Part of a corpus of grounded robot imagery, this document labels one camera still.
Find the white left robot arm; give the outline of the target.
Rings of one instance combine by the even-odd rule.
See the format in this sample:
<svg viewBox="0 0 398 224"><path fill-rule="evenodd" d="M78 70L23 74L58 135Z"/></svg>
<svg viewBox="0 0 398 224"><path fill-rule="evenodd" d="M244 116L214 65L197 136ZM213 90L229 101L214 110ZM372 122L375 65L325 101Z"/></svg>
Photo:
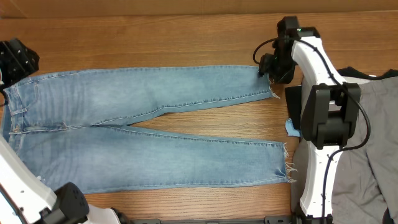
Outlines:
<svg viewBox="0 0 398 224"><path fill-rule="evenodd" d="M40 57L19 39L1 41L1 93L35 73ZM69 182L56 191L45 186L1 139L1 223L94 224L129 223L115 208L88 204Z"/></svg>

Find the light blue denim jeans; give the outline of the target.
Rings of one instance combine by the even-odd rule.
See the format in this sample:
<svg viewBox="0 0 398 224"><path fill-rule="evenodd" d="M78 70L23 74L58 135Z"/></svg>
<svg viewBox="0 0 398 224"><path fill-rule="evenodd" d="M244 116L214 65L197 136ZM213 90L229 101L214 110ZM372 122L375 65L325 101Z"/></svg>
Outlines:
<svg viewBox="0 0 398 224"><path fill-rule="evenodd" d="M245 187L289 180L281 142L137 127L179 113L270 98L267 77L240 65L48 73L5 89L2 134L44 185L84 194Z"/></svg>

